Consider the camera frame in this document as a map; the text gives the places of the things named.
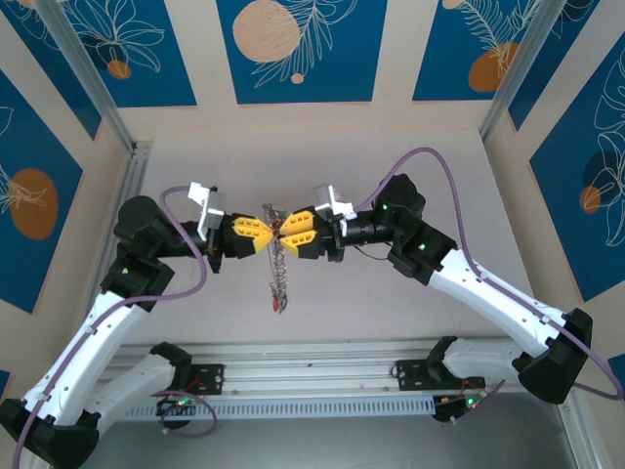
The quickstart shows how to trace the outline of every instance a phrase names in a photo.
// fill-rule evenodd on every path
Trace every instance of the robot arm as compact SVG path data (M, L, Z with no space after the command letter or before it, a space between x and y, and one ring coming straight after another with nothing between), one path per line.
M226 214L216 189L193 184L188 197L201 206L200 222L187 222L183 227L214 273L219 272L223 257L253 255L273 238L272 230L260 220ZM17 441L37 403L42 403L25 446L60 469L80 467L102 434L138 401L165 389L184 389L190 381L191 355L163 343L134 368L95 389L110 359L130 331L147 318L155 301L118 308L100 323L103 314L127 298L162 295L174 272L159 259L193 255L158 205L146 196L124 203L114 233L120 240L117 257L84 323L21 401L5 400L0 405L0 424ZM54 388L44 395L51 377L81 341Z
M471 306L504 330L514 342L492 348L480 342L444 337L428 358L430 377L515 377L534 396L561 404L587 356L560 334L549 320L590 347L592 319L583 311L565 312L542 304L477 266L474 274L462 249L449 236L422 220L425 198L405 174L393 176L372 210L354 213L337 202L331 186L317 188L318 204L290 215L280 233L282 245L296 257L341 262L345 247L391 243L388 259L396 270ZM538 318L487 278L536 307Z

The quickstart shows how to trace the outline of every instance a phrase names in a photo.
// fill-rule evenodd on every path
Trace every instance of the blue panel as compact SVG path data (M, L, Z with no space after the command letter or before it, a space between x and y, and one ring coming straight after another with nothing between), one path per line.
M489 100L534 18L536 0L441 0L413 101Z
M32 313L82 169L0 71L0 299Z
M10 375L11 374L9 373L9 371L4 371L0 369L0 398L2 398L2 395L7 389L7 384L9 384Z
M625 279L624 156L625 35L531 158L584 300Z
M620 383L625 386L625 354L618 357L612 357L607 361L612 372L618 378Z
M94 139L102 118L37 13L17 0L0 0L0 10Z
M386 0L218 0L240 105L371 101Z
M568 0L508 111L520 129L600 0Z
M163 0L61 5L119 107L195 106Z

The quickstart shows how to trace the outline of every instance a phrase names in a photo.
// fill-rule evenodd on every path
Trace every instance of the white wall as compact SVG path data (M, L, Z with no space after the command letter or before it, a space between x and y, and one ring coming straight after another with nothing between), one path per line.
M0 369L13 377L5 398L17 398L50 367L84 314L127 158L105 125L91 140L2 14L0 44L0 69L83 169L34 313L0 301ZM0 431L1 467L10 466L14 447Z
M593 349L603 358L625 350L625 283L583 303L529 159L622 35L623 18L622 0L602 0L519 132L506 117L486 148L534 293L566 311L580 307L589 313ZM580 381L610 390L593 364ZM587 399L617 467L625 460L625 405Z
M490 100L411 101L438 2L389 0L372 103L238 106L215 0L168 0L167 10L197 107L123 108L121 114L138 140L188 134L337 128L345 131L477 129Z

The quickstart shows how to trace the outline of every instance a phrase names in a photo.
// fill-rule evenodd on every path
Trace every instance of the wire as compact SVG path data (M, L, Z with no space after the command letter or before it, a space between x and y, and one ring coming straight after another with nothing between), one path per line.
M199 263L199 269L200 269L200 280L199 280L199 282L193 288L190 288L189 290L183 291L181 293L173 293L173 294L169 294L169 295L143 295L143 296L135 296L135 297L132 297L132 298L126 298L126 299L124 299L122 301L119 301L119 302L115 303L113 306L111 306L110 308L108 308L99 318L94 320L89 325L89 327L92 329L92 331L91 332L85 332L82 336L80 336L78 341L74 344L74 346L71 348L71 350L67 353L67 355L65 356L65 358L63 359L63 361L59 365L59 368L57 369L57 371L50 378L50 381L48 382L48 385L44 388L43 393L42 393L42 395L44 397L48 396L50 394L50 392L54 389L55 385L57 384L57 382L59 381L61 376L63 376L63 373L65 372L65 370L67 369L67 367L69 366L71 361L74 359L74 357L76 356L78 351L81 349L81 347L85 344L85 342L87 342L87 340L89 340L89 338L93 334L96 333L98 327L105 320L107 320L110 317L110 315L115 313L119 308L122 308L124 306L133 305L135 303L143 303L143 302L146 302L146 301L149 301L149 302L151 302L151 301L170 301L170 300L178 300L178 299L181 299L181 298L185 298L185 297L187 297L189 295L192 295L193 293L199 291L202 288L202 286L204 286L204 284L206 283L206 279L208 278L208 275L207 275L207 272L206 272L206 265L204 263L204 259L202 258L202 254L199 252L199 249L197 248L197 246L195 246L195 244L193 243L191 237L185 231L183 226L178 222L178 220L176 220L176 217L174 217L174 215L171 212L170 208L167 206L166 198L167 198L168 195L170 195L170 194L172 194L174 192L188 192L188 186L178 186L178 187L175 187L175 188L168 189L167 191L162 193L161 196L160 196L160 206L163 209L163 212L165 213L165 216L168 218L170 223L176 229L178 234L188 244L188 247L190 248L191 252L193 253L193 256L195 256L195 259L197 259L197 262ZM32 424L34 423L35 418L39 414L39 411L41 410L41 407L43 406L43 404L44 404L44 401L42 401L42 400L39 400L37 402L37 404L35 404L33 410L30 412L30 415L28 415L28 418L26 419L26 422L24 423L23 428L21 429L20 437L18 438L18 445L16 446L16 450L15 450L14 455L13 455L13 466L12 466L13 469L20 469L21 451L24 448L24 444L26 442L26 437L28 436L28 433L30 432L30 428L32 427Z
M362 254L363 256L367 256L369 259L373 259L374 261L386 261L387 260L386 257L375 257L375 256L372 256L371 254L367 254L358 246L354 246L354 249L358 251L360 254Z
M442 166L442 170L445 172L445 176L447 176L447 181L449 182L449 186L451 188L451 195L453 197L453 204L454 204L454 208L455 208L455 211L456 211L456 220L458 222L458 231L460 232L460 243L462 244L463 254L465 256L465 259L467 260L467 263L469 264L469 267L473 271L473 273L477 277L482 277L481 272L479 271L478 267L476 266L475 261L473 260L473 257L471 257L471 253L469 252L469 244L467 243L467 236L466 236L466 233L465 233L464 222L462 221L462 213L460 211L460 197L458 195L458 188L456 187L456 183L454 182L453 175L451 174L451 170L449 169L449 165L445 161L445 158L442 156L442 154L440 154L435 149L432 149L430 147L419 147L417 149L412 149L407 154L402 156L397 161L397 163L395 163L393 168L391 168L391 171L389 171L389 174L387 174L387 176L382 180L382 182L380 183L380 186L378 186L378 188L373 192L373 194L369 195L367 197L367 199L364 202L362 202L355 209L355 211L359 212L359 211L365 209L370 203L373 203L375 198L380 194L380 192L384 189L384 187L389 183L389 181L391 180L393 175L397 172L397 170L401 167L401 165L403 163L405 163L408 159L410 159L412 156L414 156L415 154L418 154L418 153L429 153L429 154L433 155L438 160L438 162L440 163L440 166ZM493 280L491 280L488 277L485 277L482 280L486 284L488 284L488 285L492 286L493 288L495 288L500 293L506 295L511 300L513 300L513 301L517 302L518 304L520 304L521 306L527 308L531 313L533 313L538 318L543 319L545 316L547 316L543 312L541 312L540 310L535 308L534 306L530 305L529 303L527 303L526 301L524 301L523 299L518 297L513 292L509 291L504 286L502 286L499 283L497 283L496 281L493 281ZM611 371L609 365L607 363L605 363L595 352L593 352L590 349L590 347L588 347L581 340L579 340L577 337L575 337L575 335L573 335L571 332L566 330L564 327L559 325L554 320L548 319L547 320L547 324L549 324L551 327L553 327L555 330L557 330L560 334L562 334L564 337L566 337L568 340L570 340L582 352L584 352L593 362L595 362L597 364L597 366L601 369L601 371L605 374L605 376L607 376L607 378L614 385L614 388L616 389L616 394L608 394L608 393L606 393L604 391L601 391L599 389L595 389L595 388L593 388L591 386L588 386L586 384L575 383L575 384L573 384L573 386L575 386L578 389L582 389L582 390L587 391L589 393L595 394L596 396L600 396L602 398L610 399L610 400L613 400L613 401L622 401L623 400L623 396L625 395L625 392L623 391L623 386L619 382L618 378L616 378L616 376L614 376L614 373ZM490 394L496 393L498 390L499 390L499 388L495 387L493 392L491 392Z
M178 438L195 439L195 438L208 437L215 430L215 427L217 426L217 413L215 413L215 409L210 404L208 404L204 399L200 398L199 396L196 396L195 394L187 393L185 391L176 391L173 389L159 391L158 393L154 394L154 396L184 396L186 398L191 398L197 403L199 403L200 405L204 405L204 407L206 407L206 409L213 416L213 424L210 426L210 428L208 428L207 430L204 430L203 432L199 432L199 433L173 432L169 428L167 428L167 426L165 425L165 417L172 411L172 408L180 409L181 407L179 405L172 405L171 407L168 407L165 410L163 410L163 413L160 416L160 420L158 421L159 425L163 427L163 432L165 432L166 435L172 435Z

